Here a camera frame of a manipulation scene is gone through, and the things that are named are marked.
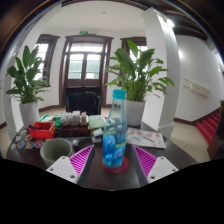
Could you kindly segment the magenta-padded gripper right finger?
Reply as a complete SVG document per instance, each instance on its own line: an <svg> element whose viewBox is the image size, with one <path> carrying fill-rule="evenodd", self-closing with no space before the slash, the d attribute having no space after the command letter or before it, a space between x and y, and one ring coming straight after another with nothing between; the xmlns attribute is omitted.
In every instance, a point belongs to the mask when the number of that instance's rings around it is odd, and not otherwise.
<svg viewBox="0 0 224 224"><path fill-rule="evenodd" d="M178 171L166 157L156 157L135 145L131 148L131 156L140 185L150 184Z"/></svg>

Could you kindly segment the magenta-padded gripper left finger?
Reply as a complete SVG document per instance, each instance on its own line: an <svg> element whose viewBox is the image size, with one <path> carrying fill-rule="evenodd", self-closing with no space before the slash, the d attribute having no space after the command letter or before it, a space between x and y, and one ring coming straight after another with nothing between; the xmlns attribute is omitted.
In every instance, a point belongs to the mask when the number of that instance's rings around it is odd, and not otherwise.
<svg viewBox="0 0 224 224"><path fill-rule="evenodd" d="M94 156L95 146L90 145L70 157L61 156L47 171L74 184L84 185Z"/></svg>

